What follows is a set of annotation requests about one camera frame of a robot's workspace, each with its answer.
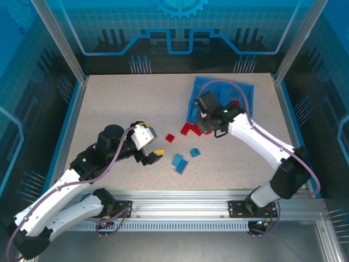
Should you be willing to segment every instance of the blue frame edge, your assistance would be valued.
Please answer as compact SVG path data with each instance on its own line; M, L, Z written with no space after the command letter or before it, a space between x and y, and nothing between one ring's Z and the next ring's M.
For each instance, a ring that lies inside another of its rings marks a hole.
M300 132L300 128L299 128L299 125L298 125L298 122L297 122L297 119L296 119L296 115L294 114L294 111L293 111L293 107L292 107L292 104L291 104L290 96L288 95L288 91L286 89L286 85L285 85L283 80L281 82L281 88L282 88L282 91L283 91L285 99L286 99L287 107L288 107L288 109L290 111L292 123L294 125L294 129L296 130L296 136L297 136L297 139L299 141L299 144L301 146L305 147L304 140L303 140L303 137L302 137L302 134ZM310 182L311 182L312 187L316 188L316 183L315 183L313 178L310 179ZM322 198L321 194L320 193L316 194L315 198Z
M57 163L58 154L59 154L59 151L61 150L63 138L65 136L65 132L67 131L68 122L70 120L71 112L73 110L73 106L74 106L74 103L75 103L75 100L76 100L76 95L77 95L77 92L78 92L80 87L81 87L81 84L77 81L76 84L75 84L73 95L71 96L71 100L70 100L70 103L69 103L69 106L68 106L67 113L66 113L65 118L64 118L64 122L63 122L63 125L62 125L61 133L59 134L59 137L58 137L58 141L57 141L57 145L56 145L56 148L55 148L55 152L53 153L53 157L52 157L52 161L51 161L51 164L50 164L50 167L49 167L49 171L47 172L47 177L46 177L46 180L45 180L45 183L44 183L44 187L43 187L42 193L45 193L48 190L49 186L50 186L50 183L51 183L51 180L52 180L52 176L53 176L53 170L55 169L55 165Z

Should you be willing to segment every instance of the cable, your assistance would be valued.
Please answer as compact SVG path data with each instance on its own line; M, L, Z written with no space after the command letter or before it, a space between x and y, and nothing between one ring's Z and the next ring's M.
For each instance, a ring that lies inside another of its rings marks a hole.
M260 233L260 236L263 236L265 234L263 234L263 231L260 231L260 230L257 230L257 229L253 229L253 231L257 232L257 233ZM289 245L287 244L284 240L282 240L281 238L277 237L277 236L274 236L274 235L269 235L270 237L280 241L281 243L283 243L287 248L289 248L289 250L295 254L301 261L305 262L305 260Z
M270 222L273 221L273 210L270 207L267 207L267 210L270 212Z
M21 261L21 260L23 260L23 259L24 259L24 257L21 256L20 258L17 258L14 262L19 262L19 261Z
M124 223L126 217L127 217L127 214L128 212L130 211L131 209L129 207L126 207L125 209L121 210L121 212L117 213L115 216L113 216L112 218L109 218L109 219L106 219L106 220L102 220L102 221L99 221L99 220L96 220L96 219L93 219L93 218L89 218L88 220L89 221L92 221L92 222L95 222L97 224L99 223L107 223L107 222L110 222L110 221L113 221L115 219L117 219L119 216L122 215L122 213L125 213L124 214L124 217L123 219L121 220L120 224L118 225L118 227L110 234L108 234L108 236L112 236L114 235L119 229L120 227L122 226L122 224ZM99 236L101 236L101 233L98 231L98 228L96 228L96 232L97 234L99 234Z
M321 186L320 186L320 182L317 179L316 175L314 174L314 172L312 171L312 169L303 161L301 160L298 156L296 156L293 152L291 152L290 150L284 148L282 145L280 145L279 143L277 143L276 141L274 141L273 139L271 139L270 137L268 137L267 135L265 135L262 131L260 131L257 127L255 127L253 125L251 116L250 116L250 106L249 106L249 102L247 100L246 94L245 92L241 89L241 87L239 87L235 82L233 81L227 81L227 80L212 80L210 82L207 82L206 84L204 84L199 93L198 93L198 97L200 96L201 92L210 84L212 83L216 83L216 82L224 82L227 84L232 85L233 87L235 87L240 94L243 96L245 104L246 104L246 114L247 114L247 119L248 122L251 126L251 128L253 128L259 135L261 135L263 138L267 139L269 142L271 142L273 145L277 146L278 148L284 150L286 153L288 153L290 156L292 156L296 161L298 161L305 169L306 171L309 172L309 174L311 175L311 177L314 179L315 183L316 183L316 190L313 193L297 193L298 195L317 195L320 190L321 190Z
M278 201L276 201L276 204L278 205L278 211L279 211L279 215L278 218L275 221L275 224L273 225L273 227L267 231L267 232L263 232L263 235L269 235L271 232L273 232L275 230L275 228L278 226L279 222L280 222L280 218L281 218L281 207L280 207L280 203Z
M21 230L22 226L29 220L29 217L33 214L33 212L47 199L49 198L52 194L54 194L56 191L60 191L62 188L64 187L69 187L69 186L75 186L77 184L87 184L87 183L94 183L100 179L102 179L108 172L109 170L112 168L112 166L114 165L114 163L116 162L121 148L124 144L125 138L127 136L127 134L133 130L136 129L136 127L129 127L125 130L125 132L123 133L121 140L120 140L120 144L116 150L116 153L112 159L112 161L110 162L110 164L108 165L108 167L102 172L102 174L99 177L96 177L94 179L91 180L85 180L85 181L77 181L77 182L71 182L71 183L67 183L67 184L63 184L55 189L53 189L52 191L48 192L43 198L41 198L33 207L32 209L28 212L28 214L26 216L24 216L23 220L21 221L21 223L17 226L17 228L15 229L15 231L12 233L9 242L7 243L6 246L6 260L7 262L11 262L11 257L10 257L10 251L11 251L11 246L13 244L13 240L15 238L15 236L18 234L18 232Z
M89 193L87 195L84 195L81 199L80 199L80 202L82 202L86 197L88 197L89 195L92 195L92 193Z

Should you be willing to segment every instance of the gear logo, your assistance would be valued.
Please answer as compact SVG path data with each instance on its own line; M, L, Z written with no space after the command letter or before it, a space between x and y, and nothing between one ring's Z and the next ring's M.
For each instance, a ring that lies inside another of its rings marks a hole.
M32 17L30 0L0 0L0 8L6 7L11 17L23 27Z
M157 10L162 11L164 15L182 19L184 16L189 18L190 15L196 15L198 10L202 11L208 0L154 0L154 3L158 7Z

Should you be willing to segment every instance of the blue block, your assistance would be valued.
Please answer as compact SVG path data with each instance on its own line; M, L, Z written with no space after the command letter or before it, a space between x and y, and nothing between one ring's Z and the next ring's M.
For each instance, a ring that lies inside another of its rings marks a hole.
M201 153L197 148L193 148L192 150L190 150L190 154L192 157L197 157L199 156Z
M186 168L186 166L188 165L188 161L185 161L184 159L182 159L179 162L179 165L176 168L176 172L179 174L183 174L184 169Z
M174 165L175 167L178 167L178 165L182 159L183 159L183 157L180 154L176 154L174 156L173 161L172 161L172 165Z
M191 112L191 117L192 118L197 118L199 114L198 108L193 108Z

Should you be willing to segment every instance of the black bracket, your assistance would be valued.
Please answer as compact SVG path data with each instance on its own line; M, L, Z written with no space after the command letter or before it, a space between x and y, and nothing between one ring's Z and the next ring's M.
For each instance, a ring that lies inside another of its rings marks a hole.
M121 212L126 207L130 208L126 218L130 218L131 211L132 211L132 201L118 201L118 200L116 200L114 203L114 209L109 213L109 216L110 217L115 216L117 213Z
M278 217L278 212L276 211L275 202L269 203L267 206L260 208L256 211L253 216L246 208L244 200L240 201L228 201L228 211L230 218L273 218Z

